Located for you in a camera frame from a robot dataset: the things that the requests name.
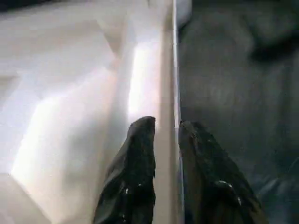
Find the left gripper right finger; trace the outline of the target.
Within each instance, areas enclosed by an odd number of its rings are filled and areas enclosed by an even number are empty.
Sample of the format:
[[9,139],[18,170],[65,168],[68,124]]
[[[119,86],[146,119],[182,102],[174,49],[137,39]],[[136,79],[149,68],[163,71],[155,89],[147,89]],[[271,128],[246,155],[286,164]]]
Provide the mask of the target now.
[[185,199],[195,224],[267,224],[250,184],[200,123],[181,121],[178,133]]

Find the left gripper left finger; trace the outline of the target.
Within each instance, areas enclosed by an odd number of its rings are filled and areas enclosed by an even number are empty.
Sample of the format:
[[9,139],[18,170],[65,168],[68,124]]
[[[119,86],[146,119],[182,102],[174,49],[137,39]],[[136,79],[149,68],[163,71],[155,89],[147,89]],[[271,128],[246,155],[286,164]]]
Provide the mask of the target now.
[[150,224],[156,195],[153,185],[156,119],[141,117],[133,122],[105,176],[94,213],[95,224]]

